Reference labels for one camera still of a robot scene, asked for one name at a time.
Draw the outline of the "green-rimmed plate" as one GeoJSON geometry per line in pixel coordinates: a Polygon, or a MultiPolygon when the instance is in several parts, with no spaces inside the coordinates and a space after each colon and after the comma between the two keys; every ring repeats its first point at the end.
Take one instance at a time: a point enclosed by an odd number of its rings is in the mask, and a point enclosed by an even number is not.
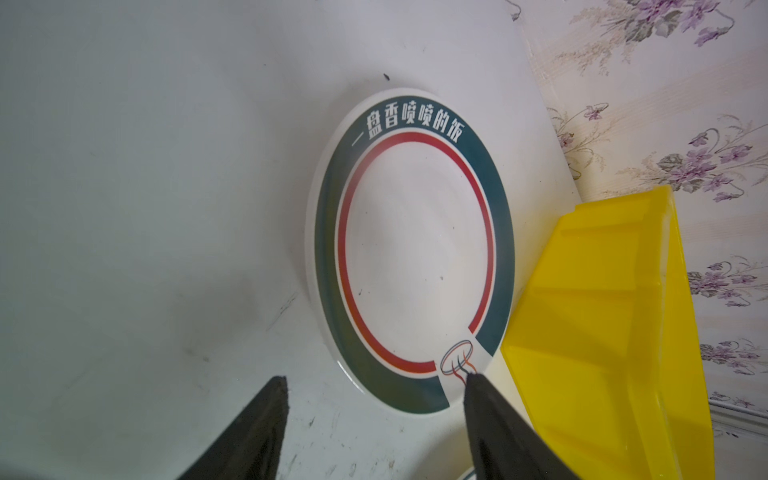
{"type": "Polygon", "coordinates": [[[513,223],[490,151],[432,94],[366,98],[319,157],[305,260],[321,334],[353,385],[402,414],[449,409],[487,369],[513,303],[513,223]]]}

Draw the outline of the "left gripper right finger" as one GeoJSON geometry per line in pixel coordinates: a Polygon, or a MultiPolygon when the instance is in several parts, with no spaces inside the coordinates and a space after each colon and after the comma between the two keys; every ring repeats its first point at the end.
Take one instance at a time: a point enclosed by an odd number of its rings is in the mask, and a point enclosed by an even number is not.
{"type": "Polygon", "coordinates": [[[467,377],[464,414],[478,479],[578,479],[482,374],[467,377]]]}

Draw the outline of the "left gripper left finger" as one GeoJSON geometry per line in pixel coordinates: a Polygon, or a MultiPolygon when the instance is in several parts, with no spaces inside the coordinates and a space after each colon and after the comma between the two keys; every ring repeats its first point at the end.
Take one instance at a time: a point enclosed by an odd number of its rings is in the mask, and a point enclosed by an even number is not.
{"type": "Polygon", "coordinates": [[[287,379],[274,376],[180,477],[276,478],[288,413],[287,379]]]}

